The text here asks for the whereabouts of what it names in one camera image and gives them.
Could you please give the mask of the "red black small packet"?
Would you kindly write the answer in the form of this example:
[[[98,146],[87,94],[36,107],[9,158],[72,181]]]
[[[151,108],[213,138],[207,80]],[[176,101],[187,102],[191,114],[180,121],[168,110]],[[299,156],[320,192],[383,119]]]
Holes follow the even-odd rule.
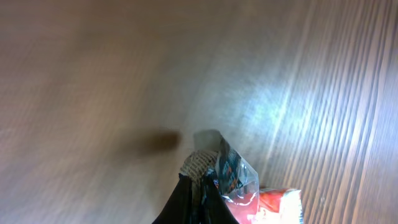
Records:
[[[194,151],[180,168],[180,175],[192,180],[190,222],[200,223],[200,206],[205,199],[201,184],[204,177],[209,177],[234,219],[251,223],[259,203],[258,173],[218,130],[199,131],[193,142]]]

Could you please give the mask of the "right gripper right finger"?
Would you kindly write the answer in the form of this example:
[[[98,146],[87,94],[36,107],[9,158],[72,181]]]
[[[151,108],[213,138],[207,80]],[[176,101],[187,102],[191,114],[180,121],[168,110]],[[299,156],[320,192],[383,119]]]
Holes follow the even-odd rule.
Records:
[[[213,179],[208,176],[201,181],[200,223],[238,224],[221,198]]]

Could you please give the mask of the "red white small box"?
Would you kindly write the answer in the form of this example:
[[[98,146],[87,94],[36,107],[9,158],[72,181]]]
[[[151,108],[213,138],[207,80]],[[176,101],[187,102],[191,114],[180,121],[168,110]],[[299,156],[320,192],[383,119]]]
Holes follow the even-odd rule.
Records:
[[[301,191],[298,189],[259,189],[224,197],[234,218],[243,224],[304,224]]]

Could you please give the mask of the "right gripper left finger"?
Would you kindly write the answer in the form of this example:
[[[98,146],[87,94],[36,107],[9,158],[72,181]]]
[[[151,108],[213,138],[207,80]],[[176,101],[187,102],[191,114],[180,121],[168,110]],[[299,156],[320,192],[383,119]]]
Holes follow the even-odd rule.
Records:
[[[152,224],[191,224],[192,180],[179,174],[179,181],[164,208]]]

